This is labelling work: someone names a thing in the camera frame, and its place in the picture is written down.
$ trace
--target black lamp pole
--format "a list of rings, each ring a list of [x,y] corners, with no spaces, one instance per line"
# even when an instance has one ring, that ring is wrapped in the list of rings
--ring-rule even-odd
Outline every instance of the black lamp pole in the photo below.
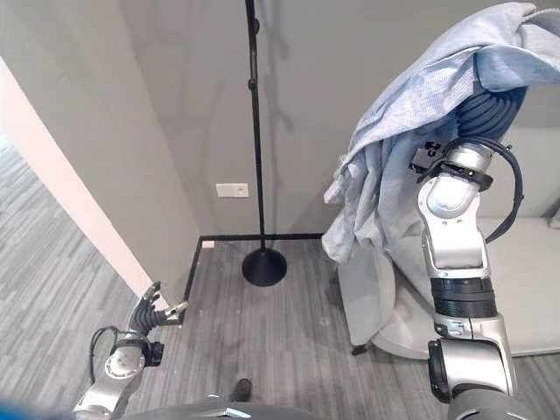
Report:
[[[251,91],[253,106],[253,133],[255,137],[256,188],[259,202],[259,227],[261,247],[248,254],[243,260],[242,271],[245,278],[255,286],[271,286],[282,280],[286,274],[286,259],[278,251],[266,248],[264,242],[264,204],[263,204],[263,163],[261,160],[261,124],[259,121],[259,90],[256,71],[256,33],[259,21],[255,18],[254,0],[245,0],[247,9],[248,49],[251,78],[248,89]]]

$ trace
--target blue fabric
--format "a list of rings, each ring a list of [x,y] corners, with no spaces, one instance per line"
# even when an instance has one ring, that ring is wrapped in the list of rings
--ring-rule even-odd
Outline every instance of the blue fabric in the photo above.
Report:
[[[415,201],[419,185],[409,162],[426,141],[445,143],[456,132],[453,110],[483,88],[504,91],[560,83],[560,10],[504,3],[453,26],[377,98],[358,122],[348,153],[325,193],[344,207],[323,236],[338,263],[355,240],[387,251],[430,296]]]
[[[560,229],[560,208],[556,212],[552,219],[550,220],[550,227],[554,229]]]

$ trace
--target gray carpet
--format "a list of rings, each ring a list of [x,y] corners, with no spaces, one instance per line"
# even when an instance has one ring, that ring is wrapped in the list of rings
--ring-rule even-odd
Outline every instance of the gray carpet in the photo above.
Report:
[[[2,142],[0,211],[0,399],[71,408],[88,387],[91,332],[125,326],[136,299]],[[289,271],[267,289],[242,278],[242,258],[256,246],[216,242],[201,251],[185,323],[150,336],[165,343],[164,360],[146,369],[128,413],[227,395],[247,376],[255,401],[325,418],[443,418],[425,363],[379,350],[350,354],[335,270],[320,241],[276,242]],[[515,365],[535,418],[560,418],[560,355]]]

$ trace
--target gray wall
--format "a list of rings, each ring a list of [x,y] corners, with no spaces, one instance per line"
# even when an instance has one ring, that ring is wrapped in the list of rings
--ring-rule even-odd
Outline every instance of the gray wall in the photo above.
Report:
[[[2,1],[0,54],[144,270],[180,299],[199,231],[120,7]]]
[[[200,231],[256,232],[243,1],[120,3]],[[361,114],[438,35],[497,3],[258,1],[267,230],[325,230],[338,209],[322,194]],[[559,88],[535,89],[518,123],[557,126],[559,109]],[[219,182],[249,182],[251,199],[218,199]]]

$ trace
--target black baseboard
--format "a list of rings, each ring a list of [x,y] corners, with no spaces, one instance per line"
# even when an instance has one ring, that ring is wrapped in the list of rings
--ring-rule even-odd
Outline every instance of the black baseboard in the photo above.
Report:
[[[321,239],[323,234],[266,234],[264,239],[267,241],[298,241],[304,239]],[[259,234],[203,234],[202,241],[258,241],[261,239]]]
[[[321,239],[323,234],[266,234],[264,237],[267,241],[301,241]],[[193,288],[194,275],[196,274],[196,267],[199,262],[200,249],[202,248],[203,241],[258,241],[260,236],[258,234],[203,234],[199,236],[199,241],[196,244],[196,250],[192,256],[191,269],[189,277],[186,281],[185,293],[183,299],[188,301]],[[183,315],[180,316],[180,324],[183,323]]]

